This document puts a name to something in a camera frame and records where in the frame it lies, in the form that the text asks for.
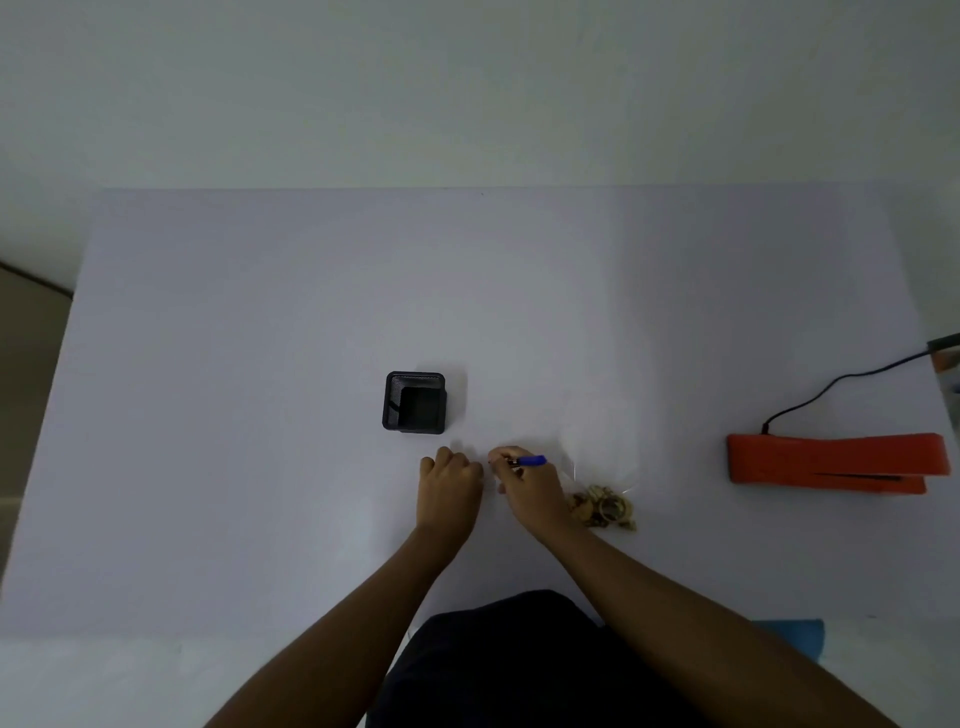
red device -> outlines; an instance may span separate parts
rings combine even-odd
[[[914,435],[810,440],[728,435],[730,480],[867,493],[926,493],[925,475],[949,475],[944,438]]]

blue stool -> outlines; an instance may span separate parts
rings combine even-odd
[[[775,619],[755,621],[754,624],[792,644],[794,649],[813,662],[820,662],[820,656],[824,653],[824,641],[827,639],[827,630],[822,619]]]

person's left arm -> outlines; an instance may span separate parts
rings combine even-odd
[[[279,652],[207,728],[354,728],[434,580],[467,540],[483,466],[437,450],[420,461],[417,526],[367,581]]]

blue object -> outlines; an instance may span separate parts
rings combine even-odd
[[[546,465],[546,455],[521,455],[509,463],[511,468],[535,468],[537,465]]]
[[[824,652],[827,630],[822,619],[776,619],[755,621],[754,624],[768,632],[773,632],[794,649],[803,653],[813,662],[820,662]]]

person's right arm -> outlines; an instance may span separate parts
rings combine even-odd
[[[644,567],[570,518],[556,469],[515,473],[490,453],[516,518],[564,565],[594,609],[707,718],[735,726],[895,724],[789,644]]]

